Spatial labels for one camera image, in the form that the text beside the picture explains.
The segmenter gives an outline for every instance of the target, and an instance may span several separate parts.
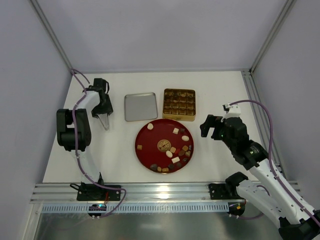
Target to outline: gold tin box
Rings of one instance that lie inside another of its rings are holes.
[[[162,118],[194,121],[196,118],[196,92],[189,89],[165,89]]]

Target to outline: brown snack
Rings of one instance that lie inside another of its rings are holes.
[[[185,96],[180,96],[179,97],[179,102],[180,103],[186,103],[186,101],[187,101],[187,98]]]
[[[170,163],[170,164],[168,165],[168,168],[172,170],[172,169],[175,168],[175,165],[173,165],[172,163]]]
[[[192,97],[187,97],[186,98],[186,103],[187,104],[193,104],[194,103],[194,99]]]
[[[185,155],[185,153],[186,153],[186,151],[181,150],[178,155],[179,155],[179,156],[183,156],[183,155]]]
[[[173,154],[176,152],[176,150],[177,149],[174,146],[170,148],[170,152],[172,152]]]
[[[178,96],[173,96],[172,102],[174,102],[174,103],[179,102],[179,97]]]
[[[186,103],[182,103],[182,102],[179,103],[179,109],[184,110],[186,108],[187,108],[187,104]]]
[[[173,108],[173,109],[178,109],[178,108],[179,108],[179,103],[173,102],[173,103],[172,103],[172,108]]]
[[[170,101],[169,102],[164,102],[164,108],[170,109],[171,107],[172,107],[172,104],[171,104]]]
[[[173,96],[178,97],[179,96],[179,90],[178,89],[174,89],[172,90]]]
[[[170,96],[164,96],[164,101],[166,103],[170,103],[171,102],[171,97]]]
[[[171,109],[164,108],[163,113],[164,114],[171,114]]]
[[[188,146],[184,145],[184,146],[182,147],[182,150],[184,150],[184,151],[186,152],[186,151],[189,150],[189,148],[188,148]]]
[[[193,116],[193,115],[195,115],[195,110],[187,110],[187,111],[186,111],[186,114],[187,114],[188,116]]]
[[[186,97],[187,96],[187,91],[186,90],[180,90],[180,96],[181,97]]]
[[[193,91],[193,90],[188,90],[188,91],[186,92],[186,95],[187,95],[188,97],[193,98],[193,97],[195,96],[195,91]]]
[[[186,109],[193,110],[194,109],[194,105],[192,103],[187,103],[186,104]]]
[[[152,165],[150,166],[150,169],[151,169],[152,171],[157,171],[158,165],[157,165],[157,164],[152,164]]]
[[[178,115],[178,114],[179,114],[178,109],[172,109],[172,110],[171,110],[171,114],[173,114],[173,115]]]
[[[165,90],[164,95],[172,96],[173,92],[172,92],[172,90]]]
[[[179,115],[187,115],[187,110],[181,110],[179,109]]]

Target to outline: chocolate piece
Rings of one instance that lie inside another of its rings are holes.
[[[152,164],[152,165],[150,166],[150,169],[151,169],[152,171],[157,171],[158,165],[157,165],[157,164]]]
[[[179,156],[183,156],[183,155],[185,155],[185,153],[186,153],[186,151],[181,150],[178,155],[179,155]]]

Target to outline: white table surface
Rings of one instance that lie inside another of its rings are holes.
[[[257,180],[234,160],[222,141],[210,138],[212,129],[207,138],[202,138],[199,128],[208,114],[223,116],[223,104],[248,99],[240,71],[106,73],[86,76],[91,83],[94,78],[103,78],[110,83],[109,95],[114,110],[109,117],[110,129],[104,131],[99,120],[88,114],[92,133],[90,149],[105,183],[216,182],[224,181],[236,172],[243,172],[251,180]],[[195,121],[181,121],[192,134],[194,153],[190,162],[181,170],[159,174],[140,164],[135,153],[136,136],[149,121],[126,122],[124,99],[127,94],[154,92],[159,119],[162,118],[163,94],[166,88],[195,90]],[[72,78],[64,108],[72,109],[81,95],[81,86]],[[261,143],[250,104],[242,103],[240,106],[241,119],[247,126],[250,138]],[[75,160],[58,145],[55,136],[43,182],[80,181],[81,175]]]

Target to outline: cable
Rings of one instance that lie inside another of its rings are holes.
[[[75,151],[75,156],[76,156],[76,161],[77,161],[77,164],[78,164],[78,167],[81,171],[81,173],[94,185],[96,185],[97,187],[99,188],[102,188],[102,189],[107,189],[107,190],[114,190],[114,191],[124,191],[124,194],[123,194],[123,197],[121,198],[120,202],[114,207],[114,209],[112,209],[111,211],[107,212],[106,214],[102,215],[100,218],[105,218],[109,215],[111,215],[115,210],[117,210],[117,208],[122,204],[122,202],[124,201],[125,197],[126,197],[126,194],[127,194],[127,191],[126,189],[124,188],[115,188],[115,187],[108,187],[108,186],[103,186],[103,185],[100,185],[98,183],[96,183],[94,180],[92,180],[88,175],[87,173],[84,171],[84,169],[82,168],[81,166],[81,163],[80,163],[80,156],[78,154],[78,126],[77,126],[77,120],[76,120],[76,108],[77,106],[86,98],[87,96],[87,91],[86,91],[86,88],[85,86],[81,83],[81,81],[78,79],[78,77],[76,76],[75,72],[81,74],[87,81],[88,83],[89,80],[87,79],[87,77],[85,75],[83,75],[80,71],[76,70],[76,69],[71,69],[71,74],[75,77],[75,79],[80,83],[80,85],[82,86],[83,88],[83,91],[84,91],[84,95],[76,102],[76,104],[74,105],[73,109],[72,109],[72,120],[73,120],[73,124],[74,124],[74,138],[75,138],[75,148],[74,148],[74,151]]]
[[[257,188],[263,188],[266,191],[266,193],[270,196],[270,193],[269,193],[268,189],[265,186],[257,185],[256,187]]]
[[[107,191],[106,192],[106,195],[105,195],[105,200],[104,200],[104,205],[107,206],[107,202],[109,202],[109,192]]]
[[[277,179],[277,181],[279,182],[279,184],[283,187],[283,189],[286,191],[286,193],[295,201],[295,203],[301,208],[301,210],[303,210],[306,214],[309,215],[309,217],[320,227],[320,222],[314,217],[314,215],[312,213],[310,213],[306,207],[299,202],[299,200],[290,192],[290,190],[286,187],[286,185],[284,184],[284,182],[280,179],[280,177],[278,176],[278,174],[276,173],[274,166],[272,164],[272,144],[273,144],[273,137],[274,137],[274,126],[273,126],[273,122],[271,119],[271,115],[270,112],[268,111],[268,109],[266,108],[266,106],[264,106],[261,102],[259,101],[255,101],[255,100],[240,100],[240,101],[235,101],[230,103],[230,105],[235,105],[235,104],[240,104],[240,103],[254,103],[259,105],[260,107],[263,108],[263,110],[265,111],[266,115],[268,116],[268,120],[269,120],[269,125],[270,125],[270,138],[269,138],[269,148],[268,148],[268,160],[269,160],[269,165],[271,168],[271,171],[274,175],[274,177]]]

